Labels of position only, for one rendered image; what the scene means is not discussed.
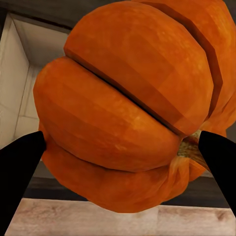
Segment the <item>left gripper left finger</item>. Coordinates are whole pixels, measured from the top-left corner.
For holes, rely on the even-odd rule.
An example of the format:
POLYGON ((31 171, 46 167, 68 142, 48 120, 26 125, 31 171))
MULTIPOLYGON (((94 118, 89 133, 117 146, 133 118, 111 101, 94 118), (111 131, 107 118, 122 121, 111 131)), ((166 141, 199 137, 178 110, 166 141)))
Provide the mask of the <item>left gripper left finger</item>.
POLYGON ((0 150, 0 236, 4 236, 45 150, 42 131, 0 150))

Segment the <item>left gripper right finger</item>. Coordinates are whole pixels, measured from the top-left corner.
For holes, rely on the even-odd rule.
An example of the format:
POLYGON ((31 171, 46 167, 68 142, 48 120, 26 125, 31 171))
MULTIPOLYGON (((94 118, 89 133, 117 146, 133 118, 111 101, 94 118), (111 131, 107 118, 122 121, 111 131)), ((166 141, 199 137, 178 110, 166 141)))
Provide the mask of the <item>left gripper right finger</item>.
POLYGON ((236 217, 236 143, 202 131, 198 149, 236 217))

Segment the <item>pumpkin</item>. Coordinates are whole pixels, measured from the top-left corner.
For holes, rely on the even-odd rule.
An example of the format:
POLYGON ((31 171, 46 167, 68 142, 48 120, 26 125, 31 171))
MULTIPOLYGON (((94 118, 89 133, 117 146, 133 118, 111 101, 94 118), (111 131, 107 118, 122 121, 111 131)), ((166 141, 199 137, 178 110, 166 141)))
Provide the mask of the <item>pumpkin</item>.
POLYGON ((202 131, 236 122, 236 24, 223 0, 126 0, 83 16, 33 88, 41 159, 119 213, 182 194, 210 169, 202 131))

